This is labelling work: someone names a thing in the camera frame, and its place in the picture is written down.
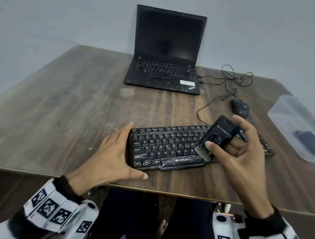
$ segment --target person's left hand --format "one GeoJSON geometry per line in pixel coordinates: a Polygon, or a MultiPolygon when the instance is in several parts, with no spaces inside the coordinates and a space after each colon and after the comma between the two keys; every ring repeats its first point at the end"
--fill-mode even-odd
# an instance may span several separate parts
{"type": "Polygon", "coordinates": [[[125,162],[126,141],[132,126],[133,122],[107,136],[86,163],[66,175],[76,194],[82,195],[90,188],[120,179],[148,179],[146,173],[125,162]]]}

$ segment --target black cable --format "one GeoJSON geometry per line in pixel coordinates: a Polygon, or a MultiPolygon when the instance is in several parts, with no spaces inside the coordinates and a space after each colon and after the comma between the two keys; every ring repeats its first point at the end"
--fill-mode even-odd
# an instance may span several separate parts
{"type": "Polygon", "coordinates": [[[204,122],[204,121],[202,121],[201,119],[200,119],[200,117],[199,117],[199,111],[200,110],[202,110],[202,109],[204,109],[204,108],[206,108],[207,106],[209,106],[209,105],[211,105],[213,102],[214,102],[214,100],[216,99],[216,98],[218,98],[218,97],[221,97],[221,100],[222,101],[224,101],[224,100],[226,100],[227,98],[229,98],[230,96],[234,96],[235,98],[237,98],[236,97],[236,93],[237,93],[237,89],[236,88],[233,88],[233,89],[231,89],[231,85],[233,84],[233,82],[235,82],[237,85],[239,85],[239,86],[241,86],[241,87],[248,87],[248,86],[250,86],[252,83],[253,83],[253,73],[252,72],[247,72],[247,73],[245,73],[245,74],[243,74],[241,77],[235,77],[235,71],[234,71],[234,69],[230,66],[230,65],[224,65],[224,66],[222,66],[222,68],[221,68],[221,75],[223,76],[223,78],[216,78],[216,77],[214,77],[214,76],[198,76],[198,78],[205,78],[205,77],[212,77],[213,79],[216,79],[216,80],[224,80],[223,82],[221,82],[221,83],[208,83],[208,82],[204,82],[204,81],[201,81],[201,80],[199,80],[198,82],[200,83],[200,84],[208,84],[208,85],[222,85],[222,84],[224,84],[225,85],[225,90],[226,90],[226,92],[227,92],[227,94],[225,94],[225,95],[221,95],[221,96],[216,96],[209,104],[207,104],[207,105],[205,105],[204,107],[202,107],[202,108],[200,108],[199,110],[197,110],[197,117],[198,117],[198,119],[201,121],[201,122],[203,122],[203,123],[205,123],[205,124],[207,124],[206,122],[204,122]],[[230,67],[231,69],[232,69],[232,71],[233,71],[233,75],[231,75],[229,72],[227,72],[226,70],[223,70],[223,67],[225,67],[225,66],[228,66],[228,67],[230,67]],[[243,82],[244,82],[244,80],[248,80],[248,79],[250,79],[251,80],[251,82],[248,84],[248,85],[243,85],[243,82]]]}

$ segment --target computer mouse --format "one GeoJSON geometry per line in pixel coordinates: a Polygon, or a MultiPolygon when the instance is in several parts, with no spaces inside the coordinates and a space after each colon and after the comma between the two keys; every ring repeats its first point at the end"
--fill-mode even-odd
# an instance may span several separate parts
{"type": "Polygon", "coordinates": [[[246,119],[249,116],[250,106],[241,100],[231,100],[234,114],[246,119]]]}

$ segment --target gray wall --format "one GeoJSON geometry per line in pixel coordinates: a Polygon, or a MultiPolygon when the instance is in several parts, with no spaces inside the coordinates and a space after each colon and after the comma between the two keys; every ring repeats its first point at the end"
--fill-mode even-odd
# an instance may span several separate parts
{"type": "Polygon", "coordinates": [[[77,44],[133,53],[138,3],[208,17],[200,66],[315,91],[314,0],[1,0],[0,94],[77,44]]]}

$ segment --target laptop keyboard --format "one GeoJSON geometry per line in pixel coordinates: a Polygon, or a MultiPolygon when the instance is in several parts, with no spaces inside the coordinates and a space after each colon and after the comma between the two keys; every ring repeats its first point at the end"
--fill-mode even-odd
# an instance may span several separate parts
{"type": "Polygon", "coordinates": [[[134,71],[144,74],[161,75],[165,78],[181,78],[182,80],[193,80],[191,66],[178,66],[170,63],[148,61],[141,58],[137,59],[134,71]]]}
{"type": "MultiPolygon", "coordinates": [[[[132,129],[129,135],[131,166],[139,170],[162,171],[203,166],[207,162],[197,154],[195,147],[210,127],[194,125],[132,129]]],[[[236,137],[247,142],[242,130],[236,137]]],[[[265,157],[274,156],[275,152],[260,135],[259,140],[265,157]]]]}

